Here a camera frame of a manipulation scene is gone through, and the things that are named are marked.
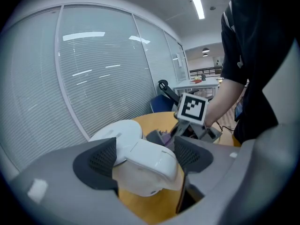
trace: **person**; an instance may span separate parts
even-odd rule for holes
[[[222,15],[224,80],[208,105],[204,123],[210,127],[222,117],[239,99],[248,79],[242,113],[233,133],[235,145],[278,124],[262,90],[295,41],[296,21],[290,22],[285,4],[284,0],[231,0],[233,27]]]

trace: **blue chair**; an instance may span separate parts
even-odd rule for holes
[[[150,100],[150,106],[153,113],[171,112],[174,102],[164,95],[158,95]]]

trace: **person's arm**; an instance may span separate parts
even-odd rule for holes
[[[243,84],[224,79],[216,96],[207,106],[205,126],[211,127],[215,121],[222,117],[238,100],[243,89]]]
[[[247,82],[245,66],[238,66],[240,53],[235,33],[226,25],[224,15],[222,15],[221,24],[225,52],[221,77],[224,78],[224,81],[216,96],[208,104],[204,120],[207,127],[211,127],[234,105]]]

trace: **fluorescent light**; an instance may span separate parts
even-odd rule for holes
[[[150,42],[148,40],[145,40],[144,38],[140,38],[140,37],[137,37],[137,36],[130,36],[130,38],[128,38],[128,39],[136,40],[136,41],[139,41],[139,42],[143,42],[145,44],[148,44]]]
[[[101,77],[107,77],[107,76],[110,76],[110,74],[108,74],[108,75],[104,75],[104,76],[101,76]],[[101,77],[99,77],[99,78],[101,78]]]
[[[105,68],[112,68],[112,67],[118,67],[118,66],[121,66],[121,64],[119,64],[119,65],[107,66],[107,67],[105,67]]]
[[[201,0],[193,0],[193,2],[194,2],[194,5],[196,7],[199,19],[205,18]]]
[[[105,32],[79,32],[79,33],[64,35],[62,37],[62,40],[68,41],[68,40],[77,39],[77,38],[103,37],[104,34],[105,34]]]
[[[91,70],[86,70],[86,71],[83,71],[83,72],[80,72],[80,73],[75,73],[75,74],[73,74],[72,76],[74,77],[74,76],[77,76],[77,75],[79,75],[79,74],[88,73],[88,72],[90,72]]]
[[[86,83],[87,81],[84,81],[84,82],[80,82],[80,83],[78,83],[78,84],[76,84],[76,85],[79,85],[79,84],[81,84],[81,83]]]

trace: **small object on table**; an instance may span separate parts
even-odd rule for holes
[[[206,81],[206,75],[204,74],[204,72],[201,73],[201,78],[202,78],[202,81]]]
[[[197,79],[197,80],[190,81],[189,83],[190,84],[197,84],[197,83],[201,83],[201,82],[202,82],[202,80]]]
[[[165,142],[161,134],[161,131],[154,130],[146,136],[146,139],[151,143],[156,143],[158,145],[165,146]]]

